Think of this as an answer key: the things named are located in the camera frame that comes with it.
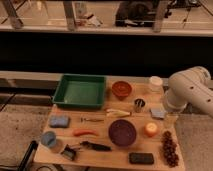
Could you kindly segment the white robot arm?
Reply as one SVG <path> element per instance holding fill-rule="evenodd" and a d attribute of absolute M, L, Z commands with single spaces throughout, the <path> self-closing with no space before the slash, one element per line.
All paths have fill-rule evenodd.
<path fill-rule="evenodd" d="M 210 80 L 209 71 L 201 66 L 172 74 L 162 99 L 164 109 L 168 113 L 181 113 L 191 103 L 213 117 L 213 90 L 207 87 Z"/>

